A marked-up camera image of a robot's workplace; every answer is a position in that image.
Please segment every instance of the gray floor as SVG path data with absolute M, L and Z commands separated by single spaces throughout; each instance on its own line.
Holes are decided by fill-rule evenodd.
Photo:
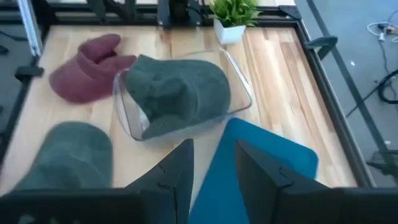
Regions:
M 313 0 L 313 2 L 329 33 L 339 38 L 337 49 L 360 97 L 365 97 L 377 87 L 377 82 L 387 75 L 377 37 L 371 35 L 366 26 L 372 22 L 387 20 L 398 9 L 398 1 Z M 308 7 L 307 0 L 296 0 L 296 3 L 311 38 L 321 37 L 323 34 Z M 398 24 L 398 14 L 394 16 L 393 22 Z M 386 50 L 389 71 L 398 69 L 398 44 L 391 43 L 391 38 L 387 38 L 383 45 Z M 352 91 L 348 88 L 345 78 L 332 55 L 328 55 L 324 59 L 323 65 L 342 110 L 348 115 L 356 106 Z M 392 87 L 398 91 L 398 81 L 393 82 Z M 386 93 L 392 98 L 393 92 L 391 90 Z M 398 108 L 382 102 L 377 94 L 371 95 L 364 102 L 364 105 L 376 126 L 376 132 L 381 135 L 379 140 L 381 140 L 383 147 L 398 149 Z M 366 121 L 370 119 L 364 116 L 359 109 L 356 109 L 347 116 L 347 120 L 364 158 L 370 159 L 373 153 L 380 148 L 380 141 L 377 145 L 377 140 L 372 136 L 367 125 Z M 397 183 L 393 176 L 384 175 L 372 167 L 369 167 L 369 169 L 378 187 L 396 186 Z
M 0 26 L 0 30 L 12 35 L 25 36 L 23 26 Z M 3 130 L 21 87 L 20 82 L 14 78 L 14 73 L 18 66 L 28 65 L 31 56 L 27 42 L 16 42 L 0 35 L 0 45 L 9 49 L 7 55 L 0 55 L 0 105 L 3 106 L 3 112 L 0 114 L 0 130 Z

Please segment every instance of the maroon cloth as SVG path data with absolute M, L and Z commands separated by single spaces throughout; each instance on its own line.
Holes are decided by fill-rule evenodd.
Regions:
M 50 76 L 50 85 L 63 99 L 87 103 L 112 94 L 115 75 L 129 68 L 136 56 L 117 56 L 117 34 L 107 34 L 81 44 L 78 53 Z

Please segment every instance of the gray towel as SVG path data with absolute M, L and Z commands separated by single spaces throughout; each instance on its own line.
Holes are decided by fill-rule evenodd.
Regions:
M 126 89 L 149 120 L 148 139 L 227 113 L 231 90 L 226 75 L 204 60 L 155 60 L 138 56 Z
M 112 144 L 102 130 L 81 122 L 61 123 L 47 134 L 14 190 L 110 188 L 112 160 Z

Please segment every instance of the blue cloth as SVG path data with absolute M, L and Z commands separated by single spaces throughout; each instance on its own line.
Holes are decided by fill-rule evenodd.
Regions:
M 248 224 L 235 171 L 235 140 L 276 156 L 298 173 L 314 179 L 318 157 L 309 148 L 241 119 L 228 121 L 189 217 L 189 224 Z

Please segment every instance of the glass baking dish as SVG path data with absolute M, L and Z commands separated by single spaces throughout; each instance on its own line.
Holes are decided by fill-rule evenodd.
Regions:
M 193 52 L 174 58 L 163 58 L 165 60 L 204 60 L 218 66 L 226 75 L 231 92 L 229 109 L 215 118 L 205 120 L 191 126 L 170 131 L 154 138 L 185 139 L 205 131 L 232 114 L 249 108 L 252 104 L 252 90 L 247 83 L 242 71 L 233 60 L 232 56 L 224 49 L 205 50 Z M 127 92 L 126 75 L 129 70 L 119 72 L 114 79 L 113 97 L 114 108 L 118 114 L 120 123 L 124 130 L 136 141 L 148 140 L 143 138 L 143 132 L 150 125 L 146 114 Z

